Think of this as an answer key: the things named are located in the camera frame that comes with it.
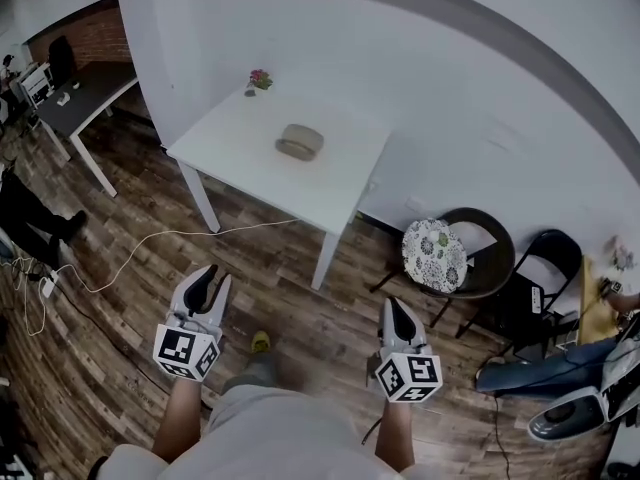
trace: white cube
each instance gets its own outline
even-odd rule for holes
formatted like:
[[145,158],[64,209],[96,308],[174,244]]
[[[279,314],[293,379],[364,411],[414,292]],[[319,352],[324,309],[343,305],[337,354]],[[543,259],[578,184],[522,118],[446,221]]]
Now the white cube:
[[442,387],[438,356],[393,352],[376,370],[390,402],[424,402]]
[[170,375],[202,382],[219,355],[211,334],[158,325],[153,360]]

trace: white cable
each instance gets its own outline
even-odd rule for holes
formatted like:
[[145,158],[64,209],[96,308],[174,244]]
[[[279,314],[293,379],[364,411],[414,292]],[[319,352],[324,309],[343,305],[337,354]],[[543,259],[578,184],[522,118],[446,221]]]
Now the white cable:
[[[226,231],[218,231],[216,233],[203,233],[203,232],[190,232],[190,231],[175,231],[175,230],[167,230],[167,231],[159,231],[157,233],[151,233],[150,235],[145,236],[142,240],[140,240],[140,242],[138,242],[138,245],[136,245],[133,250],[131,251],[131,254],[129,254],[129,257],[127,258],[127,261],[125,261],[122,266],[118,269],[118,271],[116,272],[116,274],[113,276],[113,279],[111,279],[111,281],[109,281],[107,284],[105,284],[104,286],[102,286],[101,288],[97,288],[95,290],[92,290],[91,288],[89,288],[87,286],[87,284],[82,280],[82,278],[80,277],[80,275],[78,274],[78,271],[76,270],[76,267],[74,267],[71,263],[67,263],[66,265],[63,265],[62,267],[60,267],[59,269],[57,269],[55,272],[56,274],[60,274],[60,272],[67,268],[67,267],[71,267],[71,269],[73,270],[73,273],[76,275],[76,277],[78,278],[78,281],[80,281],[82,283],[82,286],[84,286],[84,289],[87,290],[89,293],[98,293],[102,290],[104,290],[105,288],[109,288],[113,283],[116,282],[116,279],[118,279],[118,276],[120,275],[120,273],[122,272],[122,270],[124,269],[124,267],[127,266],[127,264],[133,259],[133,256],[135,255],[136,251],[138,250],[138,248],[144,243],[146,242],[149,238],[153,238],[155,236],[160,236],[160,235],[168,235],[168,234],[174,234],[174,235],[182,235],[182,236],[221,236],[221,235],[225,235],[227,233],[231,233],[233,231],[243,231],[243,230],[247,230],[247,229],[255,229],[255,228],[261,228],[261,227],[265,227],[265,226],[279,226],[281,224],[289,224],[290,222],[297,222],[299,219],[289,219],[289,220],[283,220],[280,222],[266,222],[263,224],[256,224],[254,226],[244,226],[241,228],[233,228],[233,229],[227,229]],[[27,277],[27,274],[29,274],[29,272],[31,271],[31,266],[33,265],[33,258],[29,258],[28,260],[30,260],[29,262],[29,268],[27,269],[26,272],[24,272],[21,268],[21,274],[24,275],[25,277]],[[28,261],[25,258],[16,258],[14,261],[12,261],[11,263],[2,263],[0,264],[0,266],[2,267],[7,267],[10,266],[12,268],[15,268],[15,265],[20,262],[21,263],[21,267],[22,265],[24,265],[25,261]],[[40,280],[38,281],[38,298],[40,299],[40,303],[42,304],[42,325],[40,326],[40,329],[37,330],[36,332],[32,333],[29,330],[29,322],[27,320],[27,282],[25,280],[24,283],[24,320],[25,320],[25,324],[27,327],[27,333],[29,334],[29,336],[36,336],[37,334],[40,334],[43,330],[44,330],[44,325],[45,325],[45,321],[47,318],[47,307],[45,306],[44,301],[42,300],[42,282],[45,281],[47,279],[47,277],[42,277],[40,278]],[[16,288],[14,285],[14,289],[17,291],[20,289],[20,286],[22,284],[22,278],[20,278],[20,281],[18,282],[18,287]]]

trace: yellow sneaker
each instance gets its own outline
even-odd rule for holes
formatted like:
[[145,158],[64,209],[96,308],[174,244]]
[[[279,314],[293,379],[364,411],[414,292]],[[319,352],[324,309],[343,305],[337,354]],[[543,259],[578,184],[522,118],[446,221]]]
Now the yellow sneaker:
[[258,331],[253,335],[251,340],[251,353],[258,354],[260,352],[269,352],[271,350],[271,340],[269,335],[264,331]]

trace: power strip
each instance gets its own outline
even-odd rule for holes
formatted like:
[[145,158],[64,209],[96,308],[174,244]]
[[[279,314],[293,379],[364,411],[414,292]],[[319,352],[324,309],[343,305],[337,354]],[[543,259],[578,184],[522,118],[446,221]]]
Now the power strip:
[[42,295],[44,295],[45,298],[48,299],[51,296],[51,292],[53,292],[53,288],[57,282],[58,273],[55,270],[52,270],[51,274],[49,274],[49,277],[47,277],[47,280],[44,282],[44,288],[42,288]]

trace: table leg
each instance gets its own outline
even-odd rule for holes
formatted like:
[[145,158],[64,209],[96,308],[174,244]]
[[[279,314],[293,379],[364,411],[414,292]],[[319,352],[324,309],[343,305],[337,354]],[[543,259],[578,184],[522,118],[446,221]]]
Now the table leg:
[[339,241],[340,235],[327,233],[324,236],[322,251],[320,252],[318,264],[316,265],[316,272],[313,274],[313,282],[311,283],[311,288],[314,290],[319,290],[322,286],[322,281],[324,281],[324,276],[326,275],[327,270],[329,270],[329,265],[331,265],[331,260],[333,259],[333,254],[336,252],[336,247],[338,247]]
[[96,178],[98,178],[98,181],[102,184],[104,189],[107,191],[107,194],[109,194],[111,197],[116,197],[116,194],[117,194],[116,189],[113,188],[113,185],[104,175],[104,173],[102,172],[102,170],[100,169],[96,161],[91,156],[91,153],[89,153],[87,148],[84,147],[84,144],[80,140],[80,136],[77,133],[74,133],[71,135],[71,137],[69,137],[69,139],[78,150],[78,153],[80,153],[80,156],[82,157],[84,162],[87,164],[87,167],[91,169],[91,172],[94,174]]
[[67,153],[67,150],[64,149],[64,146],[62,145],[62,142],[60,142],[60,139],[58,139],[58,137],[56,136],[56,134],[53,131],[53,129],[51,128],[51,126],[49,126],[47,123],[45,123],[42,119],[40,119],[40,122],[42,123],[42,127],[44,128],[44,131],[47,132],[47,135],[49,136],[51,141],[58,148],[58,151],[60,151],[60,154],[62,155],[62,158],[64,158],[66,162],[71,160],[71,156],[69,156],[69,153]]
[[196,200],[196,204],[198,205],[200,213],[202,213],[207,226],[209,226],[211,231],[217,233],[220,231],[220,223],[218,222],[218,218],[211,207],[207,193],[204,191],[198,171],[186,164],[183,164],[182,162],[178,162],[178,166],[182,171],[182,175],[187,182],[187,186],[189,187],[189,190],[191,190],[191,195]]

